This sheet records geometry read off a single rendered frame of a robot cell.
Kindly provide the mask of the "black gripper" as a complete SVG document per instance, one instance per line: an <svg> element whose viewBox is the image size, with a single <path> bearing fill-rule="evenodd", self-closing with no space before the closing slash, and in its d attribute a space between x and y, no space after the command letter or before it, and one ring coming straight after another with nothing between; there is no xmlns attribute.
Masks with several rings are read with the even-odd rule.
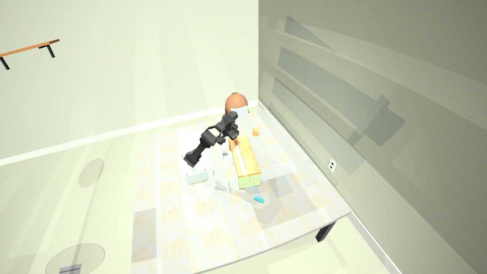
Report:
<svg viewBox="0 0 487 274"><path fill-rule="evenodd" d="M222 145L223 143L225 143L225 142L226 142L226 139L225 139L225 138L226 138L226 133L227 133L227 131L230 131L230 129L231 129L231 128L233 128L233 130L236 130L236 129L238 129L238 125L237 125L237 124L235 124L235 123L233 123L233 125L232 125L231 127L229 127L229 129L228 129L228 130L224 130L223 132L221 132L221 133L222 133L222 136L221 136L221 138L220 138L219 140L218 140L218 137L219 137L219 136L217 136L217 137L216 137L216 138L217 138L217 140L218 140L218 142L217 142L217 143L218 143L219 145Z"/></svg>

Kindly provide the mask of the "light blue rectangular bar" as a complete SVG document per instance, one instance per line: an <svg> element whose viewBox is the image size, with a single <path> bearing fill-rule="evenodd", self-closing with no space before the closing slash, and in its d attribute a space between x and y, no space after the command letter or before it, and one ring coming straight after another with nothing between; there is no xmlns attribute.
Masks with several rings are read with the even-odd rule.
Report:
<svg viewBox="0 0 487 274"><path fill-rule="evenodd" d="M255 200L255 201L259 201L259 202L261 202L261 203L263 203L263 201L264 201L264 199L262 199L262 198L260 198L260 197L257 197L257 196L255 196L255 197L254 197L254 200Z"/></svg>

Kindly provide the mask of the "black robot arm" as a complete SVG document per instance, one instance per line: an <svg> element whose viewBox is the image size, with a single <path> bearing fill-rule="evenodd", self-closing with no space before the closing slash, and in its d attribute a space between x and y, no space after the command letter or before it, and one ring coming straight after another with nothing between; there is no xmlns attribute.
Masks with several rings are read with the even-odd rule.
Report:
<svg viewBox="0 0 487 274"><path fill-rule="evenodd" d="M213 147L215 143L218 142L218 140L221 138L221 132L223 132L224 130L228 130L229 127L231 127L233 123L235 123L235 120L238 118L238 113L236 111L231 111L229 114L224 114L221 118L221 121L218 122L216 125L209 126L204 132L202 132L201 138L199 139L200 144L198 145L198 147L194 148L192 151L188 151L185 154L185 157L183 159L187 162L188 166L194 167L199 162L199 159L202 156L201 153L205 150L205 148L210 148L211 146ZM213 128L217 129L217 131L219 132L218 140L214 136L214 134L209 131L209 129ZM231 128L230 131L227 131L226 133L226 136L229 136L231 140L236 139L238 135L239 130L233 130L233 128Z"/></svg>

